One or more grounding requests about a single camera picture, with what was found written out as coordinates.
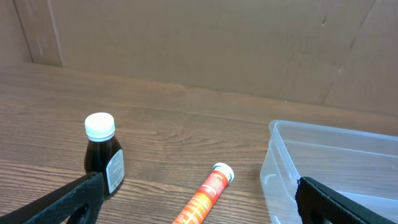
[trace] bottle cap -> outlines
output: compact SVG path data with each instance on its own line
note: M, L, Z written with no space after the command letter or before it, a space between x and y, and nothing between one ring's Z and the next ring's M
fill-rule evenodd
M234 171L232 170L232 168L230 168L229 165L227 165L225 163L217 162L213 166L213 170L218 170L218 171L221 171L222 173L224 173L225 176L227 176L227 178L228 178L228 183L231 183L232 180L234 179Z
M86 134L94 142L102 142L114 136L114 120L108 113L94 113L86 118Z

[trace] wooden table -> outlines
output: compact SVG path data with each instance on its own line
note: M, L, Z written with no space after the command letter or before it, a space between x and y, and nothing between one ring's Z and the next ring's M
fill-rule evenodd
M270 223L259 173L273 119L398 135L393 116L35 64L0 72L0 105L0 215L82 176L84 119L114 116L126 176L98 223L171 223L216 162L235 179L205 223Z

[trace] tube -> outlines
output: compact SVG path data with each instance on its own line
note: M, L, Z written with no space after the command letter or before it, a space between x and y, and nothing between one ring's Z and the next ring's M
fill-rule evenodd
M172 224L201 224L224 188L233 179L234 172L230 166L222 162L215 164L209 177Z

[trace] white tube cap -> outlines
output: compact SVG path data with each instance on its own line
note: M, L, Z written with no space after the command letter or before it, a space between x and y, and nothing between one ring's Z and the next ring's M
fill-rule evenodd
M114 119L108 113L94 113L86 118L86 134L94 142L103 142L114 136Z
M232 170L232 168L222 162L217 162L214 166L213 166L213 170L218 170L221 171L222 173L225 174L225 176L227 176L228 178L228 183L231 183L232 180L234 180L234 171Z

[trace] translucent plastic box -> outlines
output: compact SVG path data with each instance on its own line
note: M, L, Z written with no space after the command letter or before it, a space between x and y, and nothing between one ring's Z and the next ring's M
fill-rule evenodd
M397 137L278 120L269 129L260 178L273 224L302 222L294 199L301 176L398 223Z

